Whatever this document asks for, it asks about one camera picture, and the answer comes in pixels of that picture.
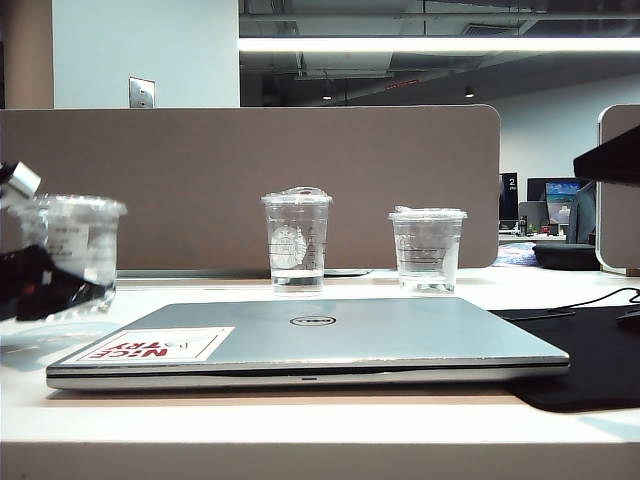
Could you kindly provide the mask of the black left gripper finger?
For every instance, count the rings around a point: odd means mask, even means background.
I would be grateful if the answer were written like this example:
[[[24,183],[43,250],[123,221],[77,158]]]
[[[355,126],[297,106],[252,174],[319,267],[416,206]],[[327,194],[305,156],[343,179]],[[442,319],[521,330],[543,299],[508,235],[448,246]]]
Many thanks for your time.
[[[47,309],[49,314],[101,299],[107,291],[104,285],[93,283],[64,270],[53,269],[50,274],[51,280],[47,284]]]

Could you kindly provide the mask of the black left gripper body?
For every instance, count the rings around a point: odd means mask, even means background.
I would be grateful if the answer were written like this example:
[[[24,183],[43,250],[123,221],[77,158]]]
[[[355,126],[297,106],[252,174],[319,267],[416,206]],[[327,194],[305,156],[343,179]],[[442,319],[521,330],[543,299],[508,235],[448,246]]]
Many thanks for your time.
[[[56,312],[43,284],[43,275],[53,267],[50,255],[38,245],[1,255],[1,320],[38,320]]]

